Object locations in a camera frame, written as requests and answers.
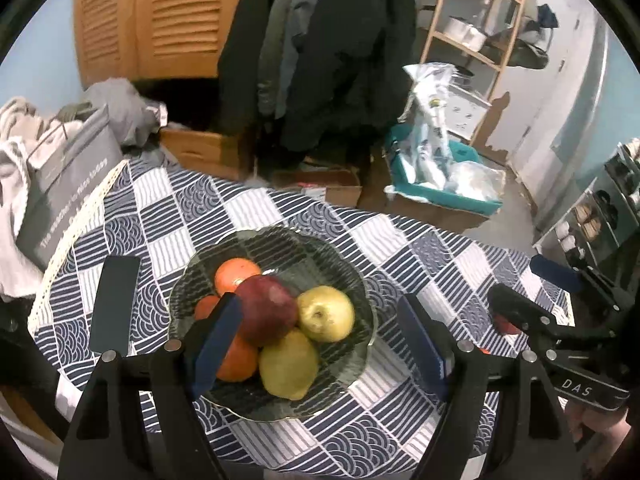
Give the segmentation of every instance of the table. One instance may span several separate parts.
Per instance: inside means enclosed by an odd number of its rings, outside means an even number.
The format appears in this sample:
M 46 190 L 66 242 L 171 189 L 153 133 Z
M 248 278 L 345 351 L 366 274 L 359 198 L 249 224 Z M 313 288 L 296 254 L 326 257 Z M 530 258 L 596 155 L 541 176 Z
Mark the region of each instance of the table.
M 99 355 L 88 349 L 92 308 L 108 254 L 142 260 L 130 342 L 140 354 L 168 338 L 172 286 L 194 252 L 231 232 L 280 224 L 333 244 L 363 275 L 380 327 L 361 378 L 328 409 L 304 420 L 243 420 L 199 399 L 194 405 L 222 460 L 280 471 L 364 478 L 416 467 L 442 406 L 420 377 L 396 323 L 396 303 L 414 292 L 458 339 L 516 356 L 526 336 L 501 336 L 486 312 L 486 294 L 503 282 L 566 323 L 566 294 L 529 270 L 517 251 L 486 246 L 399 216 L 332 206 L 307 196 L 250 189 L 182 169 L 121 164 L 103 195 L 87 203 L 65 235 L 62 257 L 47 269 L 30 331 L 49 362 L 82 389 Z M 145 426 L 159 431 L 153 397 L 140 394 Z M 497 407 L 488 394 L 476 455 L 485 452 Z

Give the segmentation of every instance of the silver bolt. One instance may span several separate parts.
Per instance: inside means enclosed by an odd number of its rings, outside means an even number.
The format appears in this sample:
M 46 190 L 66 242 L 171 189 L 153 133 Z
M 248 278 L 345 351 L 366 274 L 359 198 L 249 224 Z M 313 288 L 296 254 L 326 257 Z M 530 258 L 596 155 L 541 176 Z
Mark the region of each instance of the silver bolt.
M 180 341 L 179 339 L 169 339 L 169 341 L 164 343 L 164 349 L 167 352 L 175 352 L 176 350 L 179 350 L 181 346 L 182 341 Z
M 475 346 L 476 345 L 474 345 L 471 341 L 469 341 L 469 339 L 463 339 L 462 341 L 458 341 L 458 348 L 463 352 L 471 352 Z
M 110 363 L 111 361 L 113 361 L 116 358 L 116 351 L 115 350 L 107 350 L 106 352 L 104 352 L 102 354 L 102 360 L 105 363 Z
M 525 350 L 522 352 L 522 358 L 529 363 L 535 363 L 538 360 L 536 353 L 531 350 Z

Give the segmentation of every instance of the black coat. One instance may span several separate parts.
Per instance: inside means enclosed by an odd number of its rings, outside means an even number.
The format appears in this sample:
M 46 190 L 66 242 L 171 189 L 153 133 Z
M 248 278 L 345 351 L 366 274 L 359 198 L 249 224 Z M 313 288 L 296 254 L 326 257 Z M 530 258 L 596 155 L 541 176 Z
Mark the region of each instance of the black coat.
M 257 120 L 268 5 L 240 0 L 218 64 L 221 124 L 230 132 Z M 414 0 L 319 0 L 289 89 L 281 145 L 303 152 L 329 129 L 393 124 L 408 95 L 402 67 L 411 61 L 414 34 Z

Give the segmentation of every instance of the patterned tablecloth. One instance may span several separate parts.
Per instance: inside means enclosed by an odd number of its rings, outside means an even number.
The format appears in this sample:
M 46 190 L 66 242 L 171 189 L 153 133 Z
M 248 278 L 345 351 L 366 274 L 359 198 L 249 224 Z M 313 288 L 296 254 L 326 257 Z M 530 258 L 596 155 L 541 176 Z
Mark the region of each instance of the patterned tablecloth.
M 396 323 L 396 303 L 414 292 L 456 338 L 515 356 L 526 337 L 500 336 L 487 316 L 486 294 L 503 282 L 566 322 L 565 293 L 529 270 L 517 251 L 489 247 L 430 225 L 269 189 L 249 189 L 204 174 L 124 166 L 82 234 L 54 269 L 34 339 L 47 359 L 82 389 L 98 355 L 88 349 L 92 308 L 108 254 L 142 259 L 130 338 L 136 353 L 167 339 L 172 286 L 199 248 L 243 229 L 280 224 L 333 244 L 363 275 L 380 328 L 361 378 L 337 402 L 306 419 L 242 420 L 200 399 L 195 403 L 217 456 L 281 471 L 376 476 L 415 468 L 441 406 L 418 387 L 417 371 Z M 149 431 L 159 431 L 153 397 L 141 395 Z M 497 394 L 486 398 L 474 454 L 485 451 Z

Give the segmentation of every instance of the light blue wall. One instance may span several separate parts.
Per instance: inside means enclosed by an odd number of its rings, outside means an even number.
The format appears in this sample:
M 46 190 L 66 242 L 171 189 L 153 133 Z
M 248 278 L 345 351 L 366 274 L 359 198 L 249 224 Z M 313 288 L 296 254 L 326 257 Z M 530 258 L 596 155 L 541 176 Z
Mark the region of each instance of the light blue wall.
M 640 74 L 616 35 L 611 32 L 609 38 L 607 71 L 593 118 L 594 134 L 576 173 L 582 189 L 590 184 L 617 143 L 640 137 Z
M 0 65 L 0 105 L 23 96 L 46 116 L 82 94 L 73 0 L 47 0 Z

